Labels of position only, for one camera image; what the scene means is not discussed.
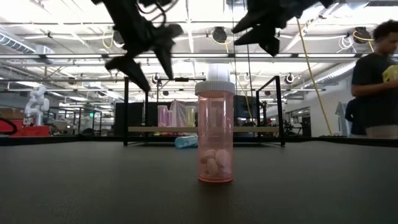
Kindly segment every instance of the pink bottle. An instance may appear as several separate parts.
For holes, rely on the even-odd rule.
[[[223,183],[233,179],[233,97],[225,65],[210,65],[208,78],[195,86],[198,99],[198,178]]]
[[[157,106],[157,126],[167,127],[169,123],[169,111],[167,105]]]

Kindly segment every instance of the black table surface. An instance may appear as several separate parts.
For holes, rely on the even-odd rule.
[[[0,223],[398,223],[398,149],[236,147],[234,180],[197,150],[74,142],[0,147]]]

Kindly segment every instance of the person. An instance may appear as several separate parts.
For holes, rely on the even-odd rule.
[[[398,44],[398,21],[373,32],[376,49],[356,62],[351,93],[358,99],[359,120],[369,138],[398,137],[398,69],[391,55]]]
[[[345,118],[351,122],[351,135],[352,138],[363,138],[366,136],[366,130],[359,120],[358,99],[350,100],[346,107]]]

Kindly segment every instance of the workstation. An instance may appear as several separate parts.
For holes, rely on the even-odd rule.
[[[274,55],[237,44],[247,1],[158,2],[145,18],[182,33],[128,58],[103,2],[0,9],[0,223],[398,220],[397,141],[351,138],[344,119],[373,51],[360,40],[397,6],[314,2],[275,30]]]

